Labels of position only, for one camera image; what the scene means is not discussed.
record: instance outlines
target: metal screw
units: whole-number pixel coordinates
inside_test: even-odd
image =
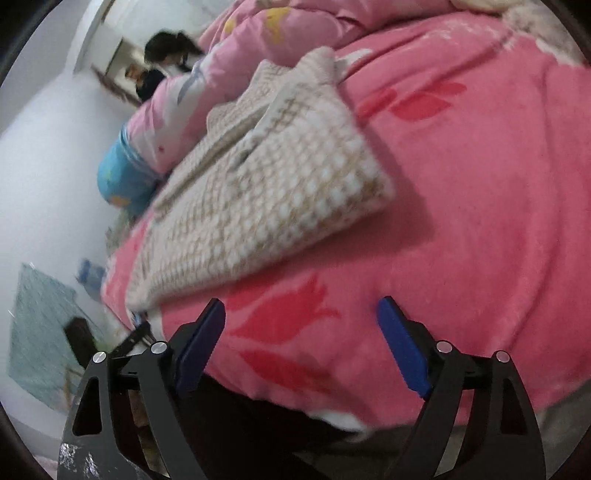
[[[442,340],[437,342],[437,350],[441,353],[450,353],[453,350],[452,344]]]
[[[164,342],[156,342],[150,347],[152,353],[158,355],[159,353],[164,353],[168,346]]]
[[[496,359],[501,362],[502,364],[508,364],[509,361],[511,360],[511,356],[505,352],[504,350],[499,350],[496,353]]]
[[[96,352],[93,356],[92,356],[92,361],[96,364],[101,363],[102,361],[105,360],[105,358],[107,358],[107,354],[104,352]]]

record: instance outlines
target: cream waffle-knit blanket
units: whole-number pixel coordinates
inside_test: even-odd
[[[335,90],[334,52],[263,61],[154,202],[126,292],[131,310],[235,281],[347,228],[393,198]]]

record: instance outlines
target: pink comforter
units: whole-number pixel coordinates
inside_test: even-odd
[[[453,10],[449,0],[239,0],[205,32],[207,56],[160,83],[126,124],[144,161],[168,173],[206,132],[209,111],[235,100],[261,60],[294,67],[310,50],[341,48],[387,22]]]
[[[591,377],[591,72],[468,13],[337,54],[351,64],[342,98],[396,201],[297,258],[169,301],[153,321],[169,338],[216,296],[228,319],[207,371],[220,383],[386,426],[421,406],[376,324],[392,295],[465,352],[509,351],[536,408],[559,400]],[[103,291],[127,324],[148,221],[112,258]]]

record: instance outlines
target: dark hair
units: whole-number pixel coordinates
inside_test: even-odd
[[[173,33],[162,30],[148,40],[145,46],[145,61],[158,63],[169,55],[191,53],[203,55],[203,50],[183,32]]]

